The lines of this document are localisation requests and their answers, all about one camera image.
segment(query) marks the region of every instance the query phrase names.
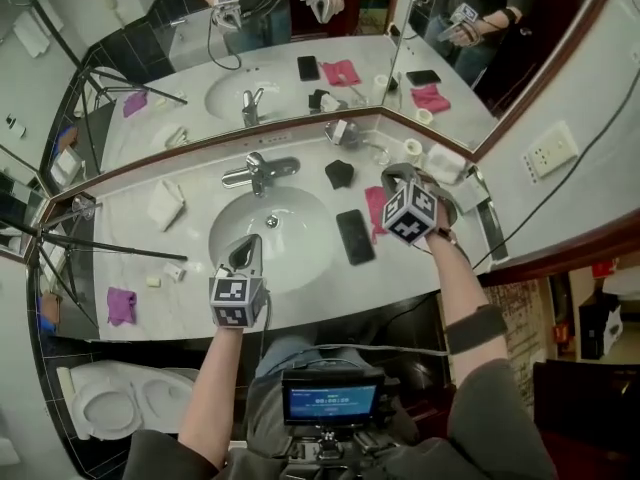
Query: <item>red cloth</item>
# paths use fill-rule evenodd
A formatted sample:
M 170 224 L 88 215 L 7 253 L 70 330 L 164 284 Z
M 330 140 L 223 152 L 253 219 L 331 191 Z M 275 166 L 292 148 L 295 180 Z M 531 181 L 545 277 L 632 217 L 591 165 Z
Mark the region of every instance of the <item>red cloth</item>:
M 411 97 L 416 107 L 424 108 L 432 114 L 451 108 L 451 103 L 438 92 L 436 84 L 429 84 L 422 89 L 411 89 Z
M 329 84 L 334 87 L 349 87 L 351 85 L 358 85 L 359 83 L 362 83 L 358 73 L 356 73 L 356 68 L 353 67 L 353 63 L 350 60 L 341 60 L 334 64 L 323 62 L 320 65 L 322 66 L 322 70 L 324 71 L 324 75 L 327 77 Z
M 369 187 L 364 190 L 364 197 L 369 206 L 369 216 L 373 230 L 371 231 L 371 242 L 375 245 L 378 240 L 376 235 L 386 235 L 387 231 L 382 227 L 382 212 L 387 204 L 387 196 L 382 187 Z

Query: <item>pink cloth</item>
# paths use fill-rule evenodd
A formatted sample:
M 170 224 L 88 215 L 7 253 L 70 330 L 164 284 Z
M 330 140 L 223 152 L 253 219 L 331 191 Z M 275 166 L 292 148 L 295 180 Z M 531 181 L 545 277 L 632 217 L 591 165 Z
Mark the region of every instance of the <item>pink cloth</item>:
M 362 82 L 353 63 L 350 60 L 341 60 L 334 64 L 323 62 L 320 64 L 329 84 L 335 87 L 349 87 Z
M 124 102 L 124 108 L 122 109 L 122 115 L 129 117 L 135 114 L 141 108 L 147 106 L 147 91 L 134 92 Z
M 451 103 L 438 92 L 436 84 L 429 84 L 422 89 L 411 89 L 411 97 L 416 107 L 424 108 L 432 114 L 451 108 Z
M 369 187 L 364 190 L 364 197 L 369 206 L 369 216 L 373 230 L 371 231 L 371 242 L 378 243 L 377 235 L 386 235 L 387 231 L 382 227 L 382 212 L 387 204 L 387 196 L 382 187 Z
M 137 296 L 135 292 L 121 290 L 120 288 L 109 287 L 107 291 L 107 306 L 109 307 L 109 317 L 107 322 L 116 327 L 122 322 L 136 323 Z

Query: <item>jeans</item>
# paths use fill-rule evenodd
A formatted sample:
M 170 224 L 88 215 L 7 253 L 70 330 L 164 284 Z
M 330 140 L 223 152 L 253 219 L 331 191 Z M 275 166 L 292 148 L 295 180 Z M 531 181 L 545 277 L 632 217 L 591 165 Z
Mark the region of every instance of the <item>jeans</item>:
M 274 341 L 260 364 L 256 368 L 256 379 L 288 368 L 302 368 L 313 363 L 314 367 L 325 368 L 371 368 L 354 348 L 341 348 L 329 351 L 327 358 L 319 350 L 302 352 L 293 359 L 283 362 L 287 357 L 312 347 L 313 343 L 302 336 L 283 336 Z
M 476 46 L 460 48 L 449 41 L 438 41 L 438 35 L 449 28 L 449 23 L 441 15 L 432 18 L 424 35 L 424 40 L 460 75 L 467 85 L 472 86 L 493 60 L 498 47 L 482 42 Z
M 258 12 L 257 16 L 249 17 L 242 22 L 242 30 L 225 34 L 224 42 L 229 54 L 291 42 L 291 10 L 289 5 L 279 6 L 266 16 Z

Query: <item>black arm band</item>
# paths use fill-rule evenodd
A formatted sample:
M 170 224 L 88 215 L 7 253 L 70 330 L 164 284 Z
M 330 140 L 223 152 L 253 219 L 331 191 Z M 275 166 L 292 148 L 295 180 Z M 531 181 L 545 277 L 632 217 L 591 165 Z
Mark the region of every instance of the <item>black arm band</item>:
M 518 17 L 516 16 L 516 13 L 513 12 L 511 9 L 507 9 L 505 7 L 504 9 L 500 9 L 500 12 L 504 14 L 509 20 L 509 26 L 515 25 L 515 23 L 518 21 Z
M 498 306 L 480 306 L 475 313 L 447 327 L 449 352 L 460 354 L 507 332 L 507 324 Z

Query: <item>sink drain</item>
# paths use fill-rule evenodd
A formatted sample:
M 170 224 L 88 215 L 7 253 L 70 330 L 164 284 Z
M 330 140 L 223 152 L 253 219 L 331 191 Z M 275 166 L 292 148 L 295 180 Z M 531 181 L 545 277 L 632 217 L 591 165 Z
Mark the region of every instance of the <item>sink drain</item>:
M 267 220 L 265 221 L 265 224 L 269 229 L 275 229 L 280 224 L 280 219 L 275 215 L 269 215 L 267 217 Z

